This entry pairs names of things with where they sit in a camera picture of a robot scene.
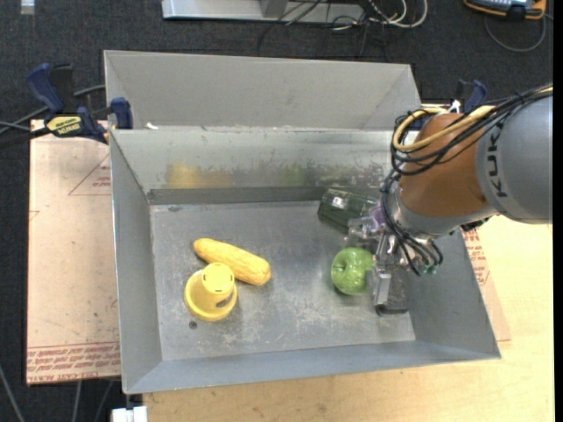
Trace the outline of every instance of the cable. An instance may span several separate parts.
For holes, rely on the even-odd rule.
[[[374,23],[396,26],[398,28],[415,28],[416,26],[421,25],[426,20],[426,17],[428,16],[428,0],[422,0],[422,8],[423,8],[422,15],[418,20],[410,24],[401,23],[402,20],[406,17],[406,14],[408,13],[406,0],[401,0],[401,4],[403,6],[403,13],[398,18],[389,18],[379,9],[379,7],[375,4],[373,0],[367,0],[367,1],[371,6],[371,8],[376,12],[376,14],[378,14],[383,18],[383,21],[377,20],[376,18],[370,18],[369,20]]]
[[[77,394],[74,397],[74,409],[72,411],[72,422],[77,422],[78,404],[80,404],[80,394],[82,392],[82,380],[77,384]]]
[[[25,115],[24,117],[22,117],[21,119],[16,120],[15,122],[13,122],[14,125],[20,125],[24,122],[27,122],[31,119],[33,119],[34,117],[39,116],[40,114],[46,113],[49,110],[49,108],[47,108],[46,106],[43,106],[42,108],[33,111],[32,113],[29,113],[27,115]],[[0,129],[0,135],[6,131],[8,131],[11,127],[4,127]]]
[[[371,5],[371,8],[384,19],[384,22],[381,22],[381,23],[395,25],[395,24],[398,24],[401,20],[403,20],[403,18],[405,18],[405,16],[406,16],[407,8],[406,8],[406,1],[405,0],[401,0],[401,3],[403,5],[403,13],[401,14],[401,16],[399,18],[389,18],[389,17],[387,17],[385,14],[383,14],[381,12],[379,7],[375,4],[375,2],[373,0],[367,0],[367,1]]]
[[[29,131],[29,127],[22,127],[21,125],[17,125],[15,123],[10,123],[10,122],[3,122],[1,120],[0,120],[0,125],[2,125],[4,127],[16,128],[16,129],[22,130],[22,131]]]
[[[2,364],[0,364],[0,378],[2,378],[2,384],[4,385],[4,389],[6,389],[6,394],[8,394],[8,398],[10,399],[11,407],[13,408],[16,416],[18,417],[19,422],[26,422],[24,420],[24,416],[19,409],[18,403],[16,402],[16,398],[11,392],[10,384],[6,379],[6,375],[4,375],[4,370],[2,369]]]
[[[290,21],[286,22],[284,25],[288,26],[288,25],[293,25],[295,22],[298,22],[299,20],[301,20],[302,18],[304,18],[307,14],[311,13],[323,0],[305,0],[299,4],[297,4],[296,6],[294,6],[293,8],[291,8],[290,10],[286,11],[284,14],[282,14],[278,19],[275,20],[274,23],[269,22],[271,25],[264,30],[264,32],[260,35],[259,40],[258,40],[258,46],[257,46],[257,55],[260,56],[260,51],[262,49],[262,44],[264,42],[264,39],[266,38],[267,34],[276,26],[277,22],[281,22],[282,20],[284,20],[289,14],[291,14],[292,12],[298,10],[299,8],[301,8],[303,5],[305,4],[311,4],[311,7],[305,9],[302,13],[300,13],[298,16],[296,16],[295,18],[291,19]]]
[[[452,128],[455,130],[463,128],[460,133],[453,137],[453,139],[451,139],[447,144],[424,155],[413,156],[412,153],[417,149],[420,149],[420,145],[422,147],[428,146],[432,141],[435,141],[437,137],[434,138],[431,142],[415,142],[408,146],[402,145],[402,142],[406,138],[408,125],[412,123],[412,121],[409,121],[409,119],[413,118],[413,114],[417,117],[420,117],[431,108],[428,108],[426,110],[418,110],[415,113],[407,115],[404,119],[398,118],[396,128],[396,131],[398,131],[398,133],[396,132],[394,134],[393,142],[391,143],[391,163],[393,169],[403,175],[416,175],[418,173],[427,171],[437,164],[446,163],[453,159],[453,157],[455,157],[453,156],[446,160],[442,160],[454,146],[458,145],[460,142],[467,140],[471,136],[478,135],[477,138],[473,139],[470,142],[470,145],[475,143],[479,138],[483,137],[490,129],[492,129],[492,127],[503,124],[504,121],[514,112],[519,111],[533,101],[536,101],[540,98],[549,97],[550,95],[552,95],[552,92],[553,86],[549,84],[527,91],[524,94],[517,94],[512,98],[506,99],[503,103],[500,103],[497,106],[483,105],[481,107],[485,108],[485,110],[482,112],[482,114],[479,114],[479,111],[473,111],[467,115],[468,117],[464,116],[460,119],[464,120],[464,122],[458,123],[460,120],[455,120],[454,123],[451,123],[443,131],[438,132],[437,137],[441,137],[441,133],[449,132],[452,130]],[[493,108],[493,110],[487,111],[487,108],[491,107]],[[406,147],[406,149],[401,151],[396,148],[396,144],[399,144],[399,147]],[[425,164],[420,164],[420,162],[426,160],[430,161]],[[415,163],[420,167],[416,170],[405,171],[402,166],[406,163]]]
[[[114,380],[109,381],[109,384],[107,385],[107,388],[106,388],[106,392],[104,392],[104,396],[102,396],[102,399],[99,402],[98,410],[96,411],[96,417],[94,418],[93,422],[98,422],[98,419],[101,416],[102,411],[104,410],[104,404],[106,403],[107,396],[109,395],[109,391],[113,387],[113,383],[114,383]]]
[[[532,50],[535,50],[536,48],[538,48],[540,46],[540,44],[544,41],[545,38],[545,32],[546,30],[546,23],[545,23],[545,17],[542,17],[541,23],[541,33],[539,34],[539,39],[537,40],[537,42],[535,44],[533,44],[530,47],[524,47],[524,48],[517,48],[517,47],[511,47],[508,46],[507,44],[504,44],[502,41],[500,41],[492,32],[491,27],[489,26],[487,20],[488,20],[488,16],[485,14],[483,16],[483,20],[485,22],[485,30],[486,33],[491,37],[491,39],[496,42],[498,45],[500,45],[501,47],[507,49],[510,52],[516,52],[516,53],[526,53],[526,52],[531,52]]]

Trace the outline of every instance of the black cable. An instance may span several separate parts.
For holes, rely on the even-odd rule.
[[[98,422],[99,417],[102,415],[102,411],[104,410],[104,404],[106,403],[107,396],[109,395],[109,391],[112,390],[114,382],[115,382],[115,380],[109,381],[109,384],[107,385],[107,388],[106,388],[106,392],[104,392],[104,396],[102,396],[102,399],[99,402],[98,409],[96,410],[96,417],[94,418],[93,422]]]
[[[11,392],[10,384],[6,379],[6,375],[4,375],[4,369],[2,368],[2,364],[0,364],[0,379],[2,379],[2,384],[4,385],[4,389],[6,389],[6,394],[8,394],[8,398],[10,399],[11,407],[13,408],[14,412],[16,413],[16,417],[18,418],[19,422],[26,422],[24,420],[24,416],[19,409],[18,402],[16,402],[16,397],[14,397],[13,393]]]
[[[393,164],[394,169],[398,173],[401,173],[403,175],[416,175],[418,173],[422,173],[424,171],[427,171],[428,169],[430,169],[434,165],[443,164],[443,163],[450,161],[452,158],[449,158],[449,159],[443,160],[443,161],[442,161],[442,158],[451,150],[452,147],[454,147],[455,145],[458,145],[460,142],[462,142],[465,139],[471,137],[472,135],[475,135],[479,130],[481,130],[482,128],[484,128],[488,125],[489,128],[487,128],[483,133],[481,133],[479,135],[479,138],[481,138],[483,135],[485,135],[486,132],[488,132],[494,126],[502,123],[507,117],[512,115],[515,111],[519,111],[520,109],[524,108],[525,106],[531,104],[533,101],[536,101],[540,98],[549,97],[550,95],[552,95],[552,91],[541,92],[541,90],[545,90],[547,87],[548,86],[540,86],[540,87],[538,87],[534,90],[525,92],[522,96],[507,99],[504,103],[495,107],[494,116],[489,117],[490,114],[486,114],[485,116],[483,116],[479,120],[476,120],[475,123],[473,123],[469,127],[465,128],[460,134],[455,136],[445,146],[443,146],[439,149],[433,150],[432,152],[427,153],[426,155],[420,155],[420,156],[413,157],[412,153],[417,151],[418,149],[412,150],[411,152],[408,152],[408,153],[398,152],[395,149],[395,147],[391,144],[391,160],[392,160],[391,162]],[[464,117],[462,117],[459,120],[456,120],[456,122],[459,122],[460,120],[464,120],[467,117],[467,115],[465,115]],[[408,129],[405,130],[405,132],[401,135],[401,138],[399,139],[401,142],[404,141],[404,138],[406,137],[407,132],[408,132]],[[420,164],[421,161],[425,161],[425,160],[428,160],[428,159],[432,159],[432,161],[429,162],[429,163],[426,163],[426,164]],[[420,168],[415,170],[415,171],[404,171],[404,170],[401,169],[401,167],[405,163],[420,164]]]
[[[17,125],[15,123],[10,123],[10,122],[4,122],[1,120],[0,120],[0,125],[2,125],[3,127],[16,128],[17,130],[29,131],[29,127],[22,127],[21,125]]]
[[[548,90],[551,87],[550,84],[539,86],[535,89],[529,90],[524,92],[523,94],[516,94],[511,98],[506,98],[496,106],[490,113],[483,115],[479,119],[476,119],[474,123],[470,126],[465,127],[461,133],[456,135],[450,142],[448,142],[445,146],[432,151],[431,153],[425,155],[418,155],[413,157],[411,155],[412,152],[399,152],[395,149],[393,142],[391,142],[391,165],[392,169],[390,173],[384,180],[384,183],[380,189],[382,194],[381,199],[381,208],[382,213],[385,219],[385,224],[388,227],[388,230],[397,238],[398,245],[403,252],[403,255],[410,266],[410,268],[418,275],[422,275],[422,271],[417,267],[414,259],[411,257],[408,247],[412,248],[415,254],[420,257],[423,262],[423,267],[427,270],[428,268],[436,268],[443,262],[443,254],[435,244],[433,240],[428,240],[428,245],[423,243],[422,241],[418,241],[413,238],[410,233],[406,230],[402,229],[395,223],[391,218],[391,213],[388,207],[388,199],[390,195],[390,191],[394,186],[395,182],[398,182],[402,176],[407,175],[416,175],[422,173],[429,168],[437,165],[437,164],[444,164],[448,161],[451,161],[454,157],[460,155],[465,150],[467,150],[471,145],[473,145],[476,141],[481,139],[486,133],[488,133],[494,127],[498,127],[501,124],[504,124],[510,116],[514,115],[514,113],[521,111],[525,106],[530,105],[534,101],[537,101],[541,98],[547,98],[552,95],[552,90]],[[420,116],[417,117],[423,118],[428,115],[428,112],[421,113]],[[406,116],[398,117],[395,120],[395,130],[398,129],[400,124],[405,120],[406,117],[412,117],[412,113],[408,113]],[[460,119],[464,119],[468,117],[468,114],[462,116]],[[411,129],[410,126],[415,122],[413,120],[409,127],[406,127],[399,136],[398,141],[403,143],[408,135],[409,130]],[[457,152],[452,157],[449,157],[443,160],[444,156],[452,149],[452,147],[459,145],[460,142],[465,141],[470,136],[479,133],[476,139],[473,139],[469,145],[464,146],[459,152]],[[426,164],[422,164],[420,161],[430,160]],[[420,167],[416,170],[405,171],[404,166],[406,164],[417,164]]]
[[[510,51],[510,52],[516,52],[516,53],[527,53],[527,52],[531,52],[532,50],[535,50],[536,48],[538,48],[541,43],[544,41],[545,38],[545,32],[546,32],[546,23],[545,23],[545,17],[541,18],[541,32],[539,34],[539,39],[537,40],[536,43],[534,43],[533,45],[531,45],[530,47],[524,47],[524,48],[518,48],[518,47],[511,47],[505,43],[503,43],[501,40],[499,40],[494,34],[493,31],[491,30],[491,27],[489,26],[488,22],[487,22],[488,16],[485,14],[483,16],[483,20],[485,21],[485,30],[486,33],[491,37],[491,39],[497,43],[498,45],[500,45],[502,48],[505,48],[506,50]]]
[[[303,2],[300,2],[299,4],[297,4],[296,6],[294,6],[293,8],[291,8],[290,10],[286,11],[284,14],[282,14],[278,19],[276,19],[275,21],[272,22],[268,22],[269,25],[266,30],[264,30],[264,32],[260,35],[259,39],[258,39],[258,45],[257,45],[257,55],[260,56],[261,54],[261,49],[262,49],[262,44],[264,43],[264,39],[266,38],[267,34],[270,33],[270,31],[277,26],[278,22],[281,22],[282,20],[284,20],[289,14],[291,14],[292,12],[296,11],[297,9],[301,8],[303,5],[305,4],[311,4],[311,7],[306,9],[304,12],[302,12],[301,14],[299,14],[298,16],[296,16],[295,18],[293,18],[292,20],[288,21],[285,23],[285,25],[293,25],[295,22],[301,20],[302,18],[304,18],[307,14],[309,14],[311,11],[313,11],[323,0],[305,0]]]
[[[78,405],[80,404],[80,394],[82,391],[82,380],[77,384],[77,393],[74,397],[74,408],[72,410],[72,420],[71,422],[76,422],[78,417]]]

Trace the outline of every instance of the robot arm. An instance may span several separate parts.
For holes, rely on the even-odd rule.
[[[390,269],[401,264],[417,274],[435,272],[442,254],[434,240],[460,226],[493,215],[527,223],[552,219],[552,89],[467,114],[421,109],[399,122],[393,170],[376,210],[385,220],[372,280],[376,306],[386,301]],[[420,118],[427,122],[406,143]]]

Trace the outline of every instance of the electrical cord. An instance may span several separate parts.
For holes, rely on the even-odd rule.
[[[18,402],[16,402],[16,398],[11,392],[11,387],[10,384],[8,383],[8,380],[6,379],[6,375],[4,375],[4,369],[2,368],[2,364],[0,364],[0,378],[2,379],[2,384],[4,385],[4,389],[6,389],[6,394],[8,394],[8,398],[10,399],[11,407],[16,413],[16,417],[18,418],[19,422],[26,422],[23,414],[21,413],[21,410],[19,409]]]
[[[396,128],[396,133],[393,135],[393,141],[391,143],[391,163],[393,165],[393,169],[403,175],[416,175],[430,169],[431,167],[434,167],[437,164],[442,164],[446,161],[449,161],[452,159],[452,157],[444,161],[442,159],[454,146],[458,145],[460,142],[463,142],[474,135],[478,136],[473,140],[473,142],[477,141],[479,138],[483,137],[485,133],[488,132],[492,127],[503,123],[515,111],[522,109],[524,106],[529,105],[533,101],[536,101],[540,98],[549,97],[550,95],[552,95],[552,93],[552,84],[547,84],[545,86],[527,91],[524,94],[517,94],[514,97],[508,98],[504,102],[499,103],[496,106],[480,106],[479,108],[473,110],[471,113],[468,113],[458,120],[455,120],[441,132],[436,133],[434,136],[428,137],[428,139],[431,139],[430,142],[424,142],[424,140],[422,140],[421,142],[411,143],[408,146],[404,146],[403,142],[406,138],[408,127],[412,124],[412,120],[409,120],[412,118],[412,115],[409,114],[405,117],[405,120],[408,123],[405,123],[405,120],[399,118],[398,127]],[[415,112],[414,115],[419,118],[422,115],[428,114],[434,110],[435,109],[433,108],[426,108],[424,110]],[[433,141],[435,141],[439,137],[442,137],[442,135],[451,133],[453,130],[460,129],[461,131],[441,148],[432,150],[431,152],[424,155],[412,155],[412,153],[417,149],[429,146]],[[420,162],[427,160],[430,161],[421,165],[416,170],[405,171],[402,169],[402,166],[406,163],[420,164]]]
[[[376,3],[373,0],[367,0],[367,1],[370,7],[373,9],[373,11],[383,19],[383,20],[378,20],[376,18],[370,18],[369,20],[374,23],[396,26],[398,28],[415,28],[419,25],[422,25],[422,23],[426,20],[428,16],[428,0],[422,0],[422,14],[419,17],[419,19],[408,24],[402,23],[402,20],[406,17],[408,13],[406,0],[400,0],[403,8],[403,13],[398,18],[394,18],[394,17],[390,18],[389,16],[387,16],[381,11],[381,9],[376,5]]]
[[[405,146],[403,142],[406,140],[413,122],[423,117],[435,117],[438,113],[442,113],[443,109],[439,106],[428,106],[413,113],[408,113],[406,116],[397,118],[395,121],[393,139],[391,141],[392,168],[380,190],[384,196],[381,199],[381,208],[385,225],[397,238],[398,245],[406,262],[416,274],[422,275],[428,270],[436,269],[443,262],[443,255],[432,239],[426,242],[415,239],[410,233],[393,221],[388,201],[392,188],[398,186],[398,182],[402,176],[417,175],[437,164],[444,164],[451,161],[454,157],[460,155],[481,139],[490,130],[504,124],[514,113],[521,111],[525,106],[530,105],[534,101],[551,96],[552,93],[552,84],[547,84],[526,91],[523,94],[518,93],[515,96],[504,98],[500,100],[498,105],[490,105],[490,102],[486,102],[483,106],[476,108],[471,113],[454,120],[441,132],[435,134],[435,136],[428,137],[428,139],[430,139],[429,142],[413,142],[408,146]],[[443,147],[434,149],[426,154],[413,155],[414,152],[428,147],[436,139],[451,133],[453,130],[460,130],[460,132]],[[444,159],[454,146],[470,139],[472,136],[471,141],[468,142],[467,145],[464,145],[461,151]],[[414,170],[406,171],[404,168],[406,164],[417,164],[419,167]],[[420,257],[422,265],[420,265],[420,263],[416,264],[416,259],[409,253],[409,248]]]
[[[71,422],[77,422],[78,417],[78,405],[80,404],[80,394],[82,393],[82,381],[77,384],[77,393],[74,398],[74,408],[72,410],[72,420]]]
[[[10,123],[10,122],[4,122],[1,120],[0,120],[0,125],[3,127],[16,128],[17,130],[21,130],[21,131],[29,131],[29,127],[22,127],[21,125]]]
[[[268,33],[270,33],[270,31],[276,26],[277,22],[281,22],[282,20],[284,20],[289,14],[291,14],[292,12],[298,10],[299,8],[303,7],[306,4],[310,4],[311,6],[309,6],[308,8],[305,8],[301,13],[299,13],[297,16],[295,16],[293,19],[289,20],[288,22],[286,22],[284,25],[285,26],[289,26],[289,25],[293,25],[295,24],[295,22],[300,21],[301,19],[303,19],[305,16],[307,16],[308,14],[310,14],[315,8],[317,8],[321,3],[323,2],[323,0],[305,0],[303,2],[300,2],[299,4],[297,4],[296,6],[294,6],[293,8],[291,8],[290,10],[286,11],[285,13],[283,13],[278,19],[276,19],[273,22],[268,22],[269,27],[264,30],[264,32],[260,35],[259,40],[258,40],[258,46],[257,46],[257,54],[258,56],[260,56],[261,54],[261,49],[262,49],[262,44],[264,43],[264,40],[267,36]]]
[[[99,417],[102,415],[102,411],[104,410],[104,404],[106,403],[107,396],[109,395],[109,391],[112,390],[114,383],[115,383],[115,380],[109,381],[109,384],[107,385],[107,388],[106,388],[106,392],[104,392],[104,396],[102,396],[102,399],[99,402],[98,409],[96,410],[96,417],[94,417],[93,422],[98,422]]]
[[[532,50],[535,50],[536,48],[538,48],[542,42],[544,42],[545,39],[545,33],[547,32],[547,24],[545,23],[545,18],[546,18],[547,14],[545,14],[542,18],[541,18],[541,32],[539,34],[539,39],[530,47],[523,47],[523,48],[519,48],[519,47],[511,47],[505,43],[503,43],[501,40],[499,40],[494,34],[493,31],[491,30],[491,27],[489,26],[487,20],[488,20],[488,16],[485,14],[483,16],[483,21],[485,24],[485,30],[486,33],[489,35],[489,37],[498,45],[500,45],[501,47],[505,48],[506,50],[510,51],[510,52],[516,52],[516,53],[527,53],[527,52],[531,52]]]

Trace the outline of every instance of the gray metal tray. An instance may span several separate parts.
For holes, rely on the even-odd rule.
[[[162,127],[114,131],[113,216],[127,393],[497,358],[459,233],[436,276],[409,275],[408,314],[380,317],[330,280],[345,237],[317,216],[328,187],[378,195],[390,131]],[[223,321],[183,303],[199,237],[266,258]]]

